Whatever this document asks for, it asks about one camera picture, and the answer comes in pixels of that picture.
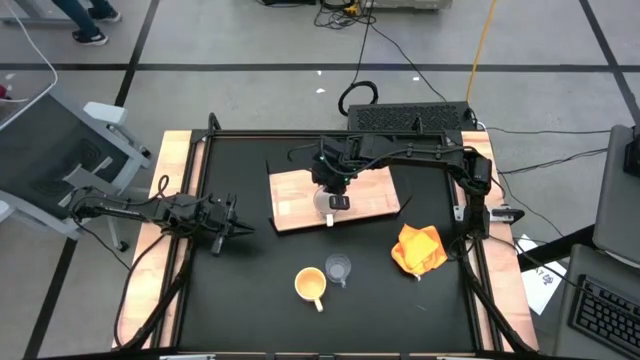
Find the yellow cable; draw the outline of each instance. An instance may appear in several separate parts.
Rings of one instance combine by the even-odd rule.
[[[478,44],[478,50],[476,51],[476,58],[473,59],[473,68],[471,69],[471,77],[469,77],[469,85],[467,86],[467,102],[471,99],[471,88],[473,88],[473,80],[476,77],[476,68],[478,67],[478,60],[480,60],[480,53],[482,52],[482,45],[484,45],[484,39],[487,37],[487,33],[489,32],[489,24],[491,24],[491,19],[493,18],[493,10],[496,7],[496,3],[498,0],[493,0],[491,2],[491,9],[489,9],[489,16],[487,16],[487,20],[484,23],[484,28],[482,29],[482,37],[480,37],[480,44]]]

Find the wooden table edge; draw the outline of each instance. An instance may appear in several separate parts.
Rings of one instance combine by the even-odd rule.
[[[462,137],[465,146],[475,147],[482,155],[494,161],[494,179],[499,181],[489,135],[486,132],[471,131],[462,132]],[[162,147],[158,154],[151,193],[154,193],[155,184],[160,176],[167,174],[167,172],[169,172],[167,175],[170,176],[170,186],[167,188],[166,193],[169,195],[180,191],[190,141],[191,131],[165,132]],[[195,191],[197,190],[197,181],[202,168],[203,152],[204,143],[200,141],[196,144],[194,166],[191,173],[191,183],[189,184],[189,194],[191,195],[195,195]],[[458,186],[456,186],[456,192],[458,199],[462,199],[462,201],[459,201],[460,205],[463,205],[464,193]],[[491,193],[487,196],[487,205],[497,206],[502,203],[503,198],[500,189],[497,186],[492,187]],[[507,224],[492,224],[490,233],[492,236],[500,239],[512,241],[511,227]],[[159,234],[159,229],[157,229],[155,225],[143,224],[140,229],[140,235],[138,236],[138,244],[136,245],[136,255],[134,258],[146,249],[150,242],[157,237],[156,234]],[[181,240],[176,257],[176,271],[180,267],[182,256],[184,256],[186,242],[183,240]],[[135,334],[158,302],[169,252],[169,241],[163,240],[163,242],[167,244],[165,246],[159,245],[157,249],[150,252],[148,255],[149,259],[141,261],[139,268],[131,277],[123,312],[118,321],[118,331],[123,343]],[[520,267],[514,249],[507,244],[501,244],[499,241],[491,239],[485,240],[483,245],[496,305],[523,340],[529,344],[529,346],[537,349],[538,342],[533,329],[533,322],[524,292],[524,284],[522,283],[522,277],[520,275]],[[476,305],[483,346],[485,349],[493,349],[486,311],[477,298]],[[160,339],[161,347],[171,345],[173,325],[176,320],[175,315],[176,300],[174,299],[165,314]],[[506,341],[503,340],[503,344],[505,350],[510,349]]]

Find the wooden cutting board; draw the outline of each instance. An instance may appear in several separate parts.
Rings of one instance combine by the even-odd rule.
[[[318,185],[311,181],[307,170],[296,170],[269,175],[273,222],[278,231],[325,226],[326,220],[316,210],[313,197]],[[400,202],[388,167],[367,170],[358,174],[347,187],[351,208],[340,210],[334,222],[395,214]]]

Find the person's foot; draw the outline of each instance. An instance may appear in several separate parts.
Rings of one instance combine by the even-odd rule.
[[[98,34],[95,36],[87,36],[82,30],[76,30],[73,32],[73,40],[78,42],[80,45],[93,45],[93,46],[102,46],[109,41],[109,37],[98,29]]]
[[[94,8],[89,8],[87,9],[87,11],[89,12],[89,16],[95,21],[110,22],[110,23],[122,21],[122,14],[115,10],[113,10],[111,14],[107,16],[104,16],[104,14],[98,13],[98,11],[96,11],[96,9]]]

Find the yellow cloth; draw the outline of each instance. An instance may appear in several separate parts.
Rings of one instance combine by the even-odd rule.
[[[440,235],[434,226],[414,229],[405,224],[398,241],[391,249],[391,257],[409,274],[420,276],[447,261]]]

